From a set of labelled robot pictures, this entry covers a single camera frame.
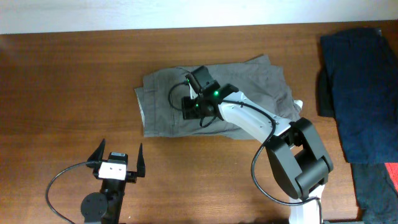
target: white tag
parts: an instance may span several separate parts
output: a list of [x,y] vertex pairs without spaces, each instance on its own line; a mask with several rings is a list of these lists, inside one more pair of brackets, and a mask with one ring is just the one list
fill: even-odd
[[102,179],[126,179],[127,166],[125,164],[116,164],[102,162],[98,171],[98,177]]

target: white arm segment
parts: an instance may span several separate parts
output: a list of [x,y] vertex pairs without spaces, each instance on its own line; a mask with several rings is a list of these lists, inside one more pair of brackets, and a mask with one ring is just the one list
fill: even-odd
[[[291,120],[281,118],[280,116],[274,115],[261,108],[259,105],[249,100],[241,91],[228,95],[224,100],[244,102],[269,114],[277,123],[274,133],[276,136],[290,128],[289,123]],[[271,133],[272,126],[269,119],[252,108],[247,106],[241,107],[234,103],[225,102],[218,105],[218,108],[220,109],[220,113],[225,121],[244,129],[261,143],[263,143]],[[310,192],[309,196],[321,198],[324,188],[324,185],[320,185]],[[289,199],[290,202],[301,202],[300,199]],[[316,200],[306,203],[305,205],[290,207],[290,224],[319,224],[319,219],[319,208]]]

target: tabletop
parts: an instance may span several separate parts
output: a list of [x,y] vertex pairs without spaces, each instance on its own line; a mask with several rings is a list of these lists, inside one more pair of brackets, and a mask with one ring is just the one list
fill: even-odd
[[[45,203],[51,178],[87,160],[106,139],[105,154],[124,152],[135,170],[144,145],[146,177],[127,184],[120,222],[259,223],[289,216],[289,207],[261,195],[251,180],[255,140],[221,136],[144,138],[134,89],[144,75],[179,65],[244,62],[266,54],[284,68],[301,116],[318,130],[334,163],[322,196],[326,220],[355,220],[350,164],[333,118],[317,115],[321,35],[350,27],[381,27],[395,52],[398,23],[349,22],[192,29],[109,30],[0,35],[1,223],[63,223]],[[288,200],[268,158],[257,162],[260,184]],[[54,207],[83,222],[83,198],[101,188],[91,170],[61,176]]]

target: brown wooden surface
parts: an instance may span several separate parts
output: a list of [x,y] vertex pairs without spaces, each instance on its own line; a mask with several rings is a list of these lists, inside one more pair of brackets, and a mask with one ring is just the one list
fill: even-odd
[[[177,65],[243,62],[267,54],[284,68],[301,115],[318,129],[335,164],[323,193],[327,220],[358,214],[350,165],[335,121],[317,116],[315,82],[321,67],[319,37],[357,26],[380,26],[397,52],[397,22],[357,22],[201,29],[117,30],[0,35],[0,222],[63,223],[44,192],[62,169],[85,161],[106,138],[106,152],[130,155],[135,170],[144,144],[147,177],[126,186],[121,222],[250,223],[287,218],[250,177],[256,141],[223,137],[143,138],[134,88],[145,74]],[[267,157],[260,183],[277,198]],[[88,168],[56,181],[50,200],[75,222],[81,200],[99,191]]]

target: folded cloth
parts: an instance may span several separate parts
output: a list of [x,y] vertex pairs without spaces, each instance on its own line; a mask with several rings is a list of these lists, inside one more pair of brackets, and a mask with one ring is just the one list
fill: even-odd
[[[246,63],[207,65],[207,68],[221,86],[230,83],[271,113],[298,120],[301,108],[294,103],[291,89],[284,80],[283,69],[269,65],[267,61],[267,57],[262,56]],[[189,71],[196,68],[184,67]],[[219,134],[233,139],[253,139],[247,132],[226,121],[216,119],[202,128],[198,119],[184,120],[181,111],[173,110],[167,99],[169,90],[184,81],[185,75],[186,72],[181,69],[162,69],[144,77],[143,94],[142,89],[136,89],[145,116],[145,137]],[[181,98],[188,95],[187,87],[178,87],[172,94],[172,101],[175,105],[181,105]]]
[[321,37],[348,162],[398,162],[398,60],[373,28]]
[[384,164],[352,164],[356,199],[366,224],[398,223],[398,193]]

